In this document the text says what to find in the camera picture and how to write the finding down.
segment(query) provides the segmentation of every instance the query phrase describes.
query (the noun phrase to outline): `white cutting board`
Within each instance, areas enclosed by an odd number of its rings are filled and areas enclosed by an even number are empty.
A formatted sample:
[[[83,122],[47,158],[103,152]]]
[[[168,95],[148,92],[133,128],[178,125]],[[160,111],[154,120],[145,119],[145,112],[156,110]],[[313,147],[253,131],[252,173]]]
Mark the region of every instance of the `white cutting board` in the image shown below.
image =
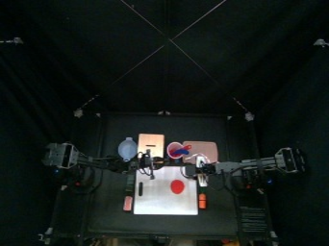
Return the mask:
[[[156,179],[137,172],[134,214],[197,215],[197,182],[181,174],[178,166],[165,166],[154,170]],[[173,181],[182,181],[184,190],[177,194],[172,189]],[[144,183],[144,195],[140,195]]]

